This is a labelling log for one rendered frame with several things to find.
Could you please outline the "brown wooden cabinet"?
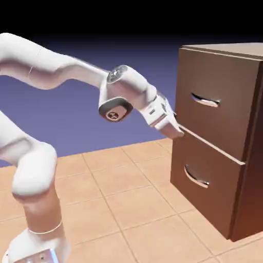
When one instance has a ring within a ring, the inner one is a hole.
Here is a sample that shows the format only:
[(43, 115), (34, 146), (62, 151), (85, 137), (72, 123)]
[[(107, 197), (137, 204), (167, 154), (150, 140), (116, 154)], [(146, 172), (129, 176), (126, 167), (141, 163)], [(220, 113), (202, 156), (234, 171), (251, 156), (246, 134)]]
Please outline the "brown wooden cabinet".
[[(184, 45), (182, 47), (263, 60), (263, 43)], [(263, 231), (263, 67), (253, 112), (245, 161), (235, 159), (181, 125), (185, 133), (191, 134), (238, 164), (244, 165), (243, 174), (238, 179), (230, 237), (227, 238), (232, 241)]]

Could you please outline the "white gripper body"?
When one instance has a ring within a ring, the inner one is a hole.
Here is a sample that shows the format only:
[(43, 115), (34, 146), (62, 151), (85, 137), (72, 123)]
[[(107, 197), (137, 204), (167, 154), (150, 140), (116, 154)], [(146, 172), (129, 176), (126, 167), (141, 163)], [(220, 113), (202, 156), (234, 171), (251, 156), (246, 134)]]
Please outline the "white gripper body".
[(167, 138), (179, 138), (184, 135), (174, 114), (169, 114), (155, 125), (155, 129)]

